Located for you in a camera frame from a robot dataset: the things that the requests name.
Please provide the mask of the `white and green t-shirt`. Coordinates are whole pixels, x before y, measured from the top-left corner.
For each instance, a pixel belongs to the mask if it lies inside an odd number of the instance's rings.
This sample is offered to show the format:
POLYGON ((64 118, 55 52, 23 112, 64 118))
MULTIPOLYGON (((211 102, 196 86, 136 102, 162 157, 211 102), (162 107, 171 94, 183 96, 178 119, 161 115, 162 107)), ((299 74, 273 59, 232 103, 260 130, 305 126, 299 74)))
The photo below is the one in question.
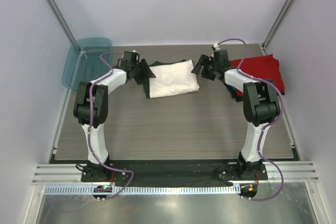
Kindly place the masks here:
POLYGON ((175 63, 156 61, 150 65, 155 78, 149 78, 143 84, 146 98, 162 98, 197 92, 200 88, 196 75, 192 73, 192 60, 175 63))

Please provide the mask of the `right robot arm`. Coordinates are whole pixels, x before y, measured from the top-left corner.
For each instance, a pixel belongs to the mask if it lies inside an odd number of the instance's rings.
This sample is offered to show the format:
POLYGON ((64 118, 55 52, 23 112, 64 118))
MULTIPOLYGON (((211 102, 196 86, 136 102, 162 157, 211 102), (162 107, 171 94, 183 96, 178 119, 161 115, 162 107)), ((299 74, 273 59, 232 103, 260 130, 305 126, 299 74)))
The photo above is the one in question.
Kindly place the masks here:
POLYGON ((243 93, 243 114, 248 124, 236 171, 241 179, 250 179, 262 170, 267 132, 283 113, 281 92, 272 80, 253 77, 232 66, 225 49, 214 50, 211 57, 202 54, 192 73, 208 80, 218 79, 243 93))

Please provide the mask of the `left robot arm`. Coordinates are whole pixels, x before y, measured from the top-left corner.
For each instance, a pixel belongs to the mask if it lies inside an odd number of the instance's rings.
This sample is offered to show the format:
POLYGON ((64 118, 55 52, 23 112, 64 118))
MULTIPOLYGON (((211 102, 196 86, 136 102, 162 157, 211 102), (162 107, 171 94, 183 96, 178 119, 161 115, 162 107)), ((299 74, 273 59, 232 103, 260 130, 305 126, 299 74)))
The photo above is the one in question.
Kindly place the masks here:
POLYGON ((155 78, 146 60, 141 59, 137 51, 122 53, 114 67, 104 59, 109 54, 111 53, 107 52, 100 56, 100 60, 109 68, 106 74, 79 83, 73 110, 74 117, 84 130, 88 147, 87 166, 83 171, 93 171, 94 176, 102 182, 107 181, 115 170, 110 166, 104 138, 109 94, 130 80, 143 84, 146 80, 155 78))

